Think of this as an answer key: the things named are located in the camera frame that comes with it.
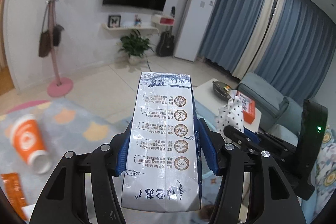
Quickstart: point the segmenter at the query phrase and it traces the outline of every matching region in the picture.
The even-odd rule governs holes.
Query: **coffee table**
[[[226,101],[217,97],[212,89],[212,82],[218,81],[217,79],[213,78],[204,84],[198,86],[197,88],[193,89],[194,98],[199,103],[204,105],[207,109],[209,109],[212,113],[216,116],[219,115],[218,108],[222,107],[223,105],[227,104]],[[257,108],[255,109],[255,119],[253,123],[247,123],[244,121],[244,127],[252,132],[256,132],[259,129],[261,118],[261,112]]]

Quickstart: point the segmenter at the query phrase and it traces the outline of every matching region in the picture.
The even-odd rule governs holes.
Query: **cable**
[[[147,65],[148,65],[149,71],[150,71],[150,72],[152,72],[152,70],[151,70],[151,67],[149,67],[149,63],[148,63],[148,57],[147,57],[147,54],[145,54],[145,56],[146,56]]]

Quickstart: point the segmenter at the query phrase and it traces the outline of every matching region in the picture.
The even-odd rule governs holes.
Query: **potted plant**
[[[130,35],[124,36],[121,39],[121,49],[119,52],[128,54],[128,62],[131,65],[137,65],[146,50],[152,49],[148,37],[141,37],[139,30],[132,30]]]

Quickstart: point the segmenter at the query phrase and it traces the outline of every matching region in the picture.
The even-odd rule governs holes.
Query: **pink coat rack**
[[[54,5],[55,5],[55,0],[50,0],[49,1],[49,34],[50,34],[50,43],[51,43],[51,59],[52,59],[52,66],[54,68],[54,73],[55,73],[55,80],[53,80],[48,88],[47,88],[47,93],[50,97],[62,97],[65,94],[68,94],[73,86],[74,83],[66,77],[59,77],[58,73],[58,67],[57,67],[57,61],[56,61],[56,54],[55,54],[55,48],[53,44],[53,31],[54,31]]]

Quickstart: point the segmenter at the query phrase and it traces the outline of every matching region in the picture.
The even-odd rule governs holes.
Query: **orange paper cup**
[[[36,173],[43,174],[50,169],[51,159],[34,115],[24,115],[15,122],[11,130],[10,142],[25,163]]]

